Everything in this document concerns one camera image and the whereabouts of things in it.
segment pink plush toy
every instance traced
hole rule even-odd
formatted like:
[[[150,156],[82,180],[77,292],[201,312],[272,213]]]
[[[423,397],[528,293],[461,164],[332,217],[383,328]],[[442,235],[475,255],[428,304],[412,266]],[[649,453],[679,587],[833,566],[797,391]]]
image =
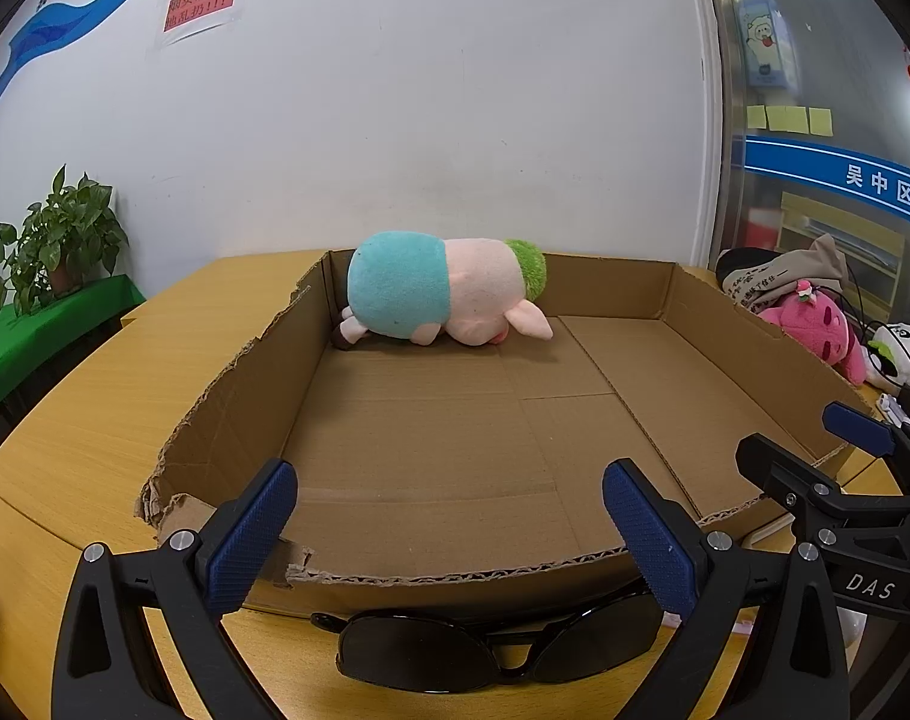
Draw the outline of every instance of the pink plush toy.
[[[828,295],[812,288],[809,281],[800,281],[794,293],[785,295],[777,306],[765,309],[759,317],[777,324],[852,384],[865,381],[861,345],[845,314]]]
[[[504,341],[510,324],[548,341],[552,327],[533,303],[545,280],[543,253],[527,241],[376,233],[352,255],[332,343],[346,349],[373,332],[428,346],[444,331],[480,346]]]

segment screw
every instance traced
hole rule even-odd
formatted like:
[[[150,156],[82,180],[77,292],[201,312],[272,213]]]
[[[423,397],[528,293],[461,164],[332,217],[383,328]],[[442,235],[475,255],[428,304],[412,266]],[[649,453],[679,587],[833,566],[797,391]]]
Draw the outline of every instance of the screw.
[[[181,552],[194,544],[194,533],[191,531],[178,531],[175,536],[168,539],[168,544],[176,552]]]
[[[803,541],[799,544],[798,549],[799,555],[802,556],[802,560],[818,560],[818,547],[814,544]]]
[[[104,547],[101,544],[89,544],[85,547],[85,551],[82,554],[85,557],[85,562],[95,562],[95,560],[104,555]]]
[[[728,552],[732,549],[732,537],[722,531],[712,531],[708,534],[708,546],[719,552]]]

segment corrugated cardboard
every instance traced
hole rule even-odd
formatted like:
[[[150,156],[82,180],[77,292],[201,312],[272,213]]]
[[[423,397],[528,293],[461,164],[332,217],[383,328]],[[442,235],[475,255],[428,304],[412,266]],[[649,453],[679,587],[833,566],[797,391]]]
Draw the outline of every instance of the corrugated cardboard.
[[[305,615],[427,608],[463,619],[549,610],[634,574],[602,505],[631,457],[733,538],[779,516],[735,468],[759,432],[835,474],[821,426],[860,396],[776,327],[667,263],[548,256],[549,343],[327,343],[350,251],[330,252],[175,429],[137,502],[200,527],[264,459],[298,471],[298,507],[247,603]]]

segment wooden table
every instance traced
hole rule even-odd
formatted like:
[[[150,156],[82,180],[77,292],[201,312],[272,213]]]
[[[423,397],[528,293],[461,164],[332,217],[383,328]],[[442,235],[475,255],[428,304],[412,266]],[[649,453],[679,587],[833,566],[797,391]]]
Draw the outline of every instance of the wooden table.
[[[154,547],[154,532],[132,507],[159,448],[204,386],[268,325],[318,254],[220,260],[149,300],[0,448],[0,680],[31,720],[50,716],[53,653],[79,550],[96,539],[114,552]],[[225,295],[232,295],[227,311]],[[844,481],[855,479],[852,491],[894,491],[880,461],[854,458],[843,471]],[[780,540],[784,533],[771,544]],[[149,613],[149,624],[186,712],[206,718],[160,614]],[[647,656],[570,685],[425,696],[341,677],[336,638],[304,620],[242,610],[224,624],[274,701],[300,720],[612,718],[669,637],[663,630]],[[744,643],[732,637],[695,717],[716,710]]]

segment green tablecloth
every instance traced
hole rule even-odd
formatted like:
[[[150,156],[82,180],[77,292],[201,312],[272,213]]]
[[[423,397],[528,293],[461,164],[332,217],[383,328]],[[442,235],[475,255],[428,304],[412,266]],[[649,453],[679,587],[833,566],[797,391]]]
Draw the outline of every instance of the green tablecloth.
[[[0,403],[42,362],[115,317],[145,302],[125,275],[87,284],[46,308],[15,317],[11,305],[0,310]]]

